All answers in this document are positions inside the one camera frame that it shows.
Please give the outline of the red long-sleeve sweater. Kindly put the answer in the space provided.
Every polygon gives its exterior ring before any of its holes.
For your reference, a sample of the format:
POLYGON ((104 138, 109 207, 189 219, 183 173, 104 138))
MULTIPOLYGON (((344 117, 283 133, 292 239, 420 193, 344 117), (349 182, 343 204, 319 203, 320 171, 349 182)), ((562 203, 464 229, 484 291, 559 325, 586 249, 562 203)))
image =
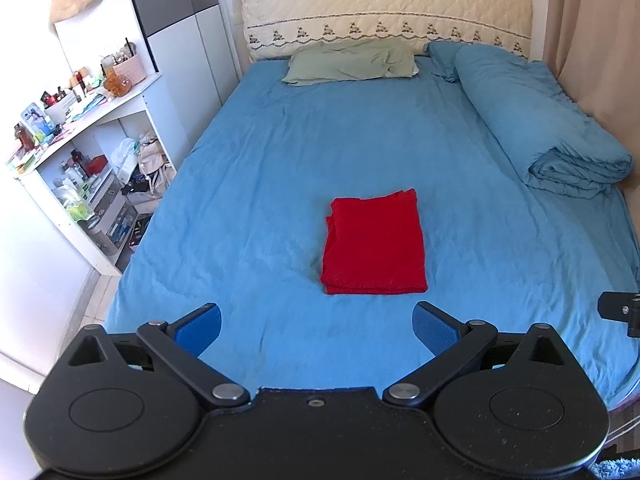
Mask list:
POLYGON ((326 218, 320 282, 329 295, 405 295, 428 289, 416 191, 341 197, 326 218))

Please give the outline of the blue bed sheet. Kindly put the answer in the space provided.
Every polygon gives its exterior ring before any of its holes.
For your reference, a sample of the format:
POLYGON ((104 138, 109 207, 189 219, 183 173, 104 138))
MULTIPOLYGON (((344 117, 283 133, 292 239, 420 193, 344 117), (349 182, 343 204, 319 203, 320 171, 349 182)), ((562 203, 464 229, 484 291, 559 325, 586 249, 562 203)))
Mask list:
POLYGON ((203 132, 119 281, 106 326, 132 332, 218 304, 203 360, 262 387, 383 389, 429 359, 416 296, 330 296, 320 282, 337 197, 418 196, 427 301, 503 332, 551 324, 608 406, 639 385, 639 344, 602 320, 632 292, 634 229, 620 192, 584 200, 526 186, 458 84, 411 79, 291 87, 254 64, 203 132))

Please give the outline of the rolled blue duvet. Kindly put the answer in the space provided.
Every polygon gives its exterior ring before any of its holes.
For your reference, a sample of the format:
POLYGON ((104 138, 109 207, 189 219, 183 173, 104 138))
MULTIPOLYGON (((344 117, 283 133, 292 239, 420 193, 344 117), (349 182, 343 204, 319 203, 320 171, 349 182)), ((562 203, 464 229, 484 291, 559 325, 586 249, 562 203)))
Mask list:
POLYGON ((438 40, 434 73, 460 84, 530 188, 593 198, 626 179, 631 154, 563 91, 548 66, 488 44, 438 40))

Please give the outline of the beige handbag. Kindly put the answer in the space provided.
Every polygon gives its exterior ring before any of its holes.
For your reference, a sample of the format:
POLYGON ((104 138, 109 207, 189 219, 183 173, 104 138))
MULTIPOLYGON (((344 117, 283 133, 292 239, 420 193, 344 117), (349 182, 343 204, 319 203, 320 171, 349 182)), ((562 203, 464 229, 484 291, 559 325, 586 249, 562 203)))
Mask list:
POLYGON ((138 167, 149 183, 150 193, 154 196, 163 196, 176 174, 160 141, 152 132, 140 140, 138 167))

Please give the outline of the white shelf unit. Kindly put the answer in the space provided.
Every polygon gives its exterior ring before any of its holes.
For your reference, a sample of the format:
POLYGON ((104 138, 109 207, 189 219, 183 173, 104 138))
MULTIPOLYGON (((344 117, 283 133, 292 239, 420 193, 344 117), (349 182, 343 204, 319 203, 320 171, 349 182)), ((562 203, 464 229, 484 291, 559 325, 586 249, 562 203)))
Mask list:
POLYGON ((134 226, 163 196, 150 193, 139 167, 122 184, 111 165, 125 138, 138 142, 149 132, 160 141, 177 172, 186 154, 186 133, 163 76, 146 77, 122 98, 104 91, 67 113, 61 133, 22 160, 10 174, 66 240, 104 276, 119 276, 118 260, 134 226), (89 176, 86 163, 105 155, 108 164, 89 176))

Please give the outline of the white plastic bag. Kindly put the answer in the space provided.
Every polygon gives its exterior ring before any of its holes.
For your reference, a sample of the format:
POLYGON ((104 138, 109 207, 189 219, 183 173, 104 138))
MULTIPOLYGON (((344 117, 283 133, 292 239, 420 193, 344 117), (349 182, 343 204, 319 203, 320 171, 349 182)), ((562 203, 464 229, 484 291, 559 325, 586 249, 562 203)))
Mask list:
POLYGON ((122 140, 112 153, 111 165, 119 182, 128 183, 138 166, 138 142, 131 138, 122 140))

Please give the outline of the red box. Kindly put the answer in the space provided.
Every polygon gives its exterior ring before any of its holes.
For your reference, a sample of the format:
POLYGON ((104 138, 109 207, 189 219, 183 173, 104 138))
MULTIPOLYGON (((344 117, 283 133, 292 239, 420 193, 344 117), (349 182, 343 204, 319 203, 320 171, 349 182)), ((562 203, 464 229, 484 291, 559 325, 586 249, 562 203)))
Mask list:
POLYGON ((107 166, 108 160, 105 155, 93 157, 86 163, 86 171, 89 176, 100 174, 107 166))

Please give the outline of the brown bottle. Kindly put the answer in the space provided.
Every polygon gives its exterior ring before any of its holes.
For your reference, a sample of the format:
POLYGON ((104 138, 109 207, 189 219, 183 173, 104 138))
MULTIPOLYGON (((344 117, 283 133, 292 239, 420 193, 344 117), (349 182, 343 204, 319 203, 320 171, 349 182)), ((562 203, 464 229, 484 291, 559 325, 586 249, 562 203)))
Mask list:
POLYGON ((14 126, 14 136, 20 141, 21 147, 25 152, 30 152, 36 147, 34 138, 22 124, 14 126))

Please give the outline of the orange plush toy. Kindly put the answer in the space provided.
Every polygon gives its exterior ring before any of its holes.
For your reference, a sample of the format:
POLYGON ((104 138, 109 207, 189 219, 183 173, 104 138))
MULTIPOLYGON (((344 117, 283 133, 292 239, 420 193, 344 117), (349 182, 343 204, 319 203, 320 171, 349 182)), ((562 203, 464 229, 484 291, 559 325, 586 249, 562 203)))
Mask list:
POLYGON ((115 98, 122 98, 131 90, 132 83, 126 76, 110 70, 103 81, 103 88, 115 98))

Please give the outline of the beige curtain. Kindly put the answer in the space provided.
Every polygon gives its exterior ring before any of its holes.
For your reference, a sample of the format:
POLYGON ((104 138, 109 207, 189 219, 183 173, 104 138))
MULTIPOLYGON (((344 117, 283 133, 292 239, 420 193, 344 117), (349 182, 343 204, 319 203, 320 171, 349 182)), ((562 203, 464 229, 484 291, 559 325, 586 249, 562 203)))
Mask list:
POLYGON ((564 91, 639 153, 639 0, 549 0, 544 62, 564 91))

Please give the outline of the blue white box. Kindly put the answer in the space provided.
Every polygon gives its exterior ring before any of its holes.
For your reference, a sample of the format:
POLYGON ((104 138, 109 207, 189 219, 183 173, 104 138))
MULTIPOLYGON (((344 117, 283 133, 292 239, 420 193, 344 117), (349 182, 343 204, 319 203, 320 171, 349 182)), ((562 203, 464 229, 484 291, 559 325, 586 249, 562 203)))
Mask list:
POLYGON ((21 118, 29 131, 38 139, 44 139, 54 133, 55 126, 47 114, 36 104, 30 103, 21 112, 21 118))

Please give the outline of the pink basket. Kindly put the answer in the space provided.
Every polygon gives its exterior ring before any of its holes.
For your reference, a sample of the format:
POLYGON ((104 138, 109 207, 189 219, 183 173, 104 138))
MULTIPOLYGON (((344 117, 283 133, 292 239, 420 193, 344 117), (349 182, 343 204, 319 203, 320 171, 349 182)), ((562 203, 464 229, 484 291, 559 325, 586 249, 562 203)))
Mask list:
POLYGON ((141 61, 141 56, 138 54, 116 64, 114 73, 117 76, 125 77, 133 86, 140 84, 146 78, 146 71, 141 61))

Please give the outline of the green pillow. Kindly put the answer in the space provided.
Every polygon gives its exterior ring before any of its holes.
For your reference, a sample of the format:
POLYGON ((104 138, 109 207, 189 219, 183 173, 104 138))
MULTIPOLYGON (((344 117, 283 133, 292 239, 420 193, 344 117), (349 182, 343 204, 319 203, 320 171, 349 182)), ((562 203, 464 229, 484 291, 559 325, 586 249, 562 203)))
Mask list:
POLYGON ((419 73, 412 47, 397 38, 320 42, 297 50, 282 79, 292 86, 385 78, 419 73))

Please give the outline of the white grey wardrobe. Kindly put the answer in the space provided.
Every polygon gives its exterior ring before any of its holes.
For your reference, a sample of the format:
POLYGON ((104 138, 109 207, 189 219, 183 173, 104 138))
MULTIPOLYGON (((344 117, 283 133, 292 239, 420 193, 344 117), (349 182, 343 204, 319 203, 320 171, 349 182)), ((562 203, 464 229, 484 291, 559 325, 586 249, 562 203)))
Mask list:
POLYGON ((239 83, 219 0, 132 0, 186 138, 194 144, 239 83))

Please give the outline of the cream quilted headboard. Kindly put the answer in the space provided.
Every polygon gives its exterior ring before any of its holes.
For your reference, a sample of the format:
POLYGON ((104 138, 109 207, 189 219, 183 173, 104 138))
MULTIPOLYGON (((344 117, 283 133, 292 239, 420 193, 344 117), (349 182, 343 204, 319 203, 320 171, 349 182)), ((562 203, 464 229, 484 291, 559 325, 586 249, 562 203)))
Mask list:
POLYGON ((421 53, 434 40, 489 44, 528 56, 532 0, 241 0, 253 62, 318 42, 398 38, 421 53))

